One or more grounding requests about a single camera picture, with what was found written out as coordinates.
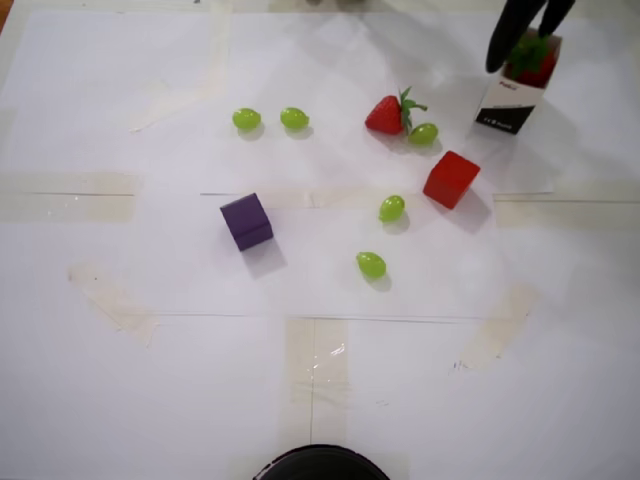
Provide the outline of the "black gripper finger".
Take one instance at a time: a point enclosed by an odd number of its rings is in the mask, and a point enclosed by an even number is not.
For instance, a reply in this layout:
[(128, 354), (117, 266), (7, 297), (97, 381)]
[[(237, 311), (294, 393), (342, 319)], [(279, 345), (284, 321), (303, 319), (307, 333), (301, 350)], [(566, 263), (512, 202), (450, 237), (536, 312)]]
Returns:
[(551, 36), (574, 4), (575, 0), (548, 0), (538, 28), (538, 36), (540, 38)]
[(543, 6), (539, 0), (507, 0), (492, 33), (486, 56), (486, 72), (495, 73), (526, 32)]

